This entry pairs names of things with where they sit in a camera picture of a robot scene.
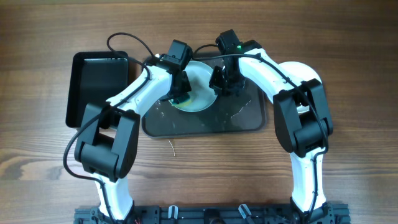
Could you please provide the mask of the blue and yellow sponge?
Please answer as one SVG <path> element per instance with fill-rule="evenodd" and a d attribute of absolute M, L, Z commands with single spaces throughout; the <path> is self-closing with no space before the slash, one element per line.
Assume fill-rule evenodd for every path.
<path fill-rule="evenodd" d="M 184 93 L 176 98 L 170 99 L 169 102 L 174 107 L 183 107 L 189 105 L 192 99 L 188 93 Z"/>

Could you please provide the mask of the light blue plate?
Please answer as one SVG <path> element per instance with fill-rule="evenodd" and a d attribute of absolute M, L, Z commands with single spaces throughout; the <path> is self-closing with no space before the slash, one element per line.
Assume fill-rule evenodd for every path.
<path fill-rule="evenodd" d="M 188 92 L 192 102 L 189 105 L 176 108 L 191 113 L 207 109 L 217 99 L 214 90 L 209 87 L 213 69 L 203 62 L 192 60 L 186 66 L 185 71 L 192 88 L 192 90 Z"/>

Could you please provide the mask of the white plate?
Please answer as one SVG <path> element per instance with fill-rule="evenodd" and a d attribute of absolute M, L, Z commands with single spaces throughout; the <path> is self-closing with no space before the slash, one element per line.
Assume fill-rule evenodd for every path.
<path fill-rule="evenodd" d="M 284 75 L 290 78 L 297 86 L 301 84 L 302 81 L 309 81 L 312 79 L 317 79 L 322 83 L 321 78 L 318 73 L 314 71 L 313 68 L 301 62 L 283 62 L 279 66 L 283 69 Z M 281 90 L 291 90 L 293 87 L 288 84 L 280 75 L 276 75 L 277 80 L 272 82 L 271 92 L 267 93 L 267 97 L 271 103 L 273 103 L 273 96 L 278 94 Z"/>

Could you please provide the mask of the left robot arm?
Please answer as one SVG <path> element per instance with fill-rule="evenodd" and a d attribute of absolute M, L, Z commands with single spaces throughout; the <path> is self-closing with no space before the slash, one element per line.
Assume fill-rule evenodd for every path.
<path fill-rule="evenodd" d="M 134 201 L 127 174 L 136 159 L 141 117 L 159 99 L 184 103 L 191 90 L 188 62 L 155 59 L 122 92 L 104 103 L 86 106 L 80 130 L 72 137 L 74 157 L 96 183 L 100 219 L 123 223 L 131 218 Z"/>

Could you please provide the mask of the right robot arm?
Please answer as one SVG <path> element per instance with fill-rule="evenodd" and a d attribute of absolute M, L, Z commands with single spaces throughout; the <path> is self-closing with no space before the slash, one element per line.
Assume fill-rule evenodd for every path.
<path fill-rule="evenodd" d="M 300 62 L 274 62 L 254 40 L 217 39 L 216 46 L 224 66 L 215 67 L 210 87 L 226 95 L 249 79 L 267 95 L 274 107 L 275 134 L 292 163 L 291 204 L 302 223 L 314 222 L 326 205 L 322 162 L 333 133 L 320 77 Z"/>

